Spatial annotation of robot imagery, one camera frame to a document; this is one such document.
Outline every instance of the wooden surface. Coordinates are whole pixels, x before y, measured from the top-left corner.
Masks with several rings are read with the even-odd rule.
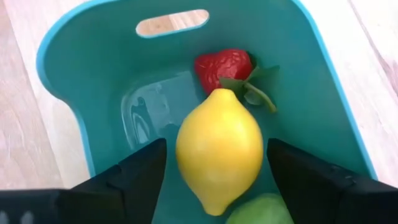
[[[35,71],[48,28],[83,0],[0,0],[0,189],[73,187],[88,178],[70,109]],[[398,2],[302,0],[338,72],[379,179],[398,187]],[[145,21],[151,35],[201,23],[205,12]]]

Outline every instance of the yellow lemon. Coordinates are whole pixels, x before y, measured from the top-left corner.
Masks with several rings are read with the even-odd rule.
[[[221,215],[260,171],[261,131],[231,90],[216,89],[184,119],[176,156],[182,177],[205,212]]]

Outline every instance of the green fruit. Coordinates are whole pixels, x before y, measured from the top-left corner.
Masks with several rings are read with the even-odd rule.
[[[263,194],[237,208],[226,224],[294,224],[280,195]]]

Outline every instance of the fake fruit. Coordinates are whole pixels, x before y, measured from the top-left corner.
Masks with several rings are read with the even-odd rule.
[[[281,196],[263,194],[237,208],[226,224],[294,224]]]
[[[194,69],[203,89],[209,95],[216,88],[221,88],[221,77],[245,80],[253,67],[249,55],[244,50],[226,49],[197,57]]]
[[[184,119],[176,157],[182,177],[205,212],[221,215],[260,171],[261,131],[233,91],[219,88]]]
[[[247,52],[226,49],[197,57],[194,69],[207,95],[217,88],[227,88],[233,90],[238,98],[244,96],[249,104],[267,104],[271,113],[277,111],[271,99],[262,90],[250,84],[249,80],[279,71],[279,66],[268,69],[257,66],[253,69]]]

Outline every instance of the strawberry stem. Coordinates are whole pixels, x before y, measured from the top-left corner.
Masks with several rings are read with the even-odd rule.
[[[263,91],[259,90],[254,85],[252,85],[248,82],[246,82],[244,84],[244,87],[257,93],[268,104],[268,107],[269,107],[271,113],[275,113],[277,111],[275,104],[273,104],[271,99]]]

